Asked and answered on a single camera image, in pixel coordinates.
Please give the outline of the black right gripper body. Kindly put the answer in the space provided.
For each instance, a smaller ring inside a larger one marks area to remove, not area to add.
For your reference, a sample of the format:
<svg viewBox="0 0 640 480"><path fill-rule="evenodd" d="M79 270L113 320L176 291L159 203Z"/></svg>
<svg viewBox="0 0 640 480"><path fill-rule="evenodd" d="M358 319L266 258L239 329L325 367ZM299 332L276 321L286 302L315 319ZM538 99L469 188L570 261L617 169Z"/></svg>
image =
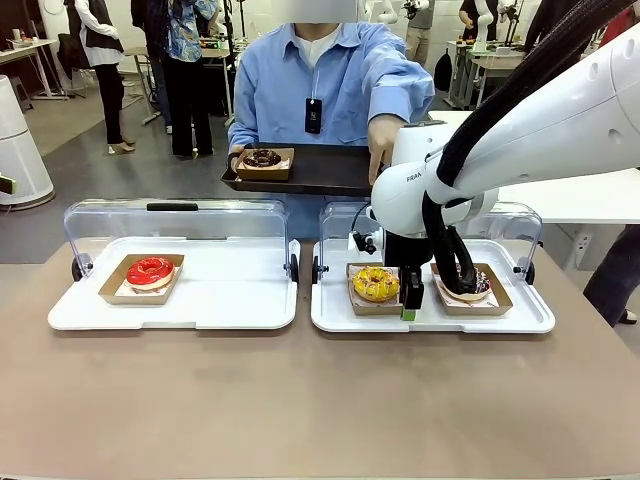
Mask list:
<svg viewBox="0 0 640 480"><path fill-rule="evenodd" d="M433 248L428 238L407 238L386 231L383 257L386 267L414 271L432 260Z"/></svg>

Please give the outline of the person's left hand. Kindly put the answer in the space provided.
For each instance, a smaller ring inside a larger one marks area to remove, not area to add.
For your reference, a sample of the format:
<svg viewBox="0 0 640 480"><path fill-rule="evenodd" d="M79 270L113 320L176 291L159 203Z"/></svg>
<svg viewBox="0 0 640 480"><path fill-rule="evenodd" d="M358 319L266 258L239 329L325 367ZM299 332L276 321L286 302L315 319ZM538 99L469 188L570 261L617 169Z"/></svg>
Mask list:
<svg viewBox="0 0 640 480"><path fill-rule="evenodd" d="M368 125L368 146L370 152L369 183L373 185L383 166L389 165L399 130L405 122L394 115L378 115Z"/></svg>

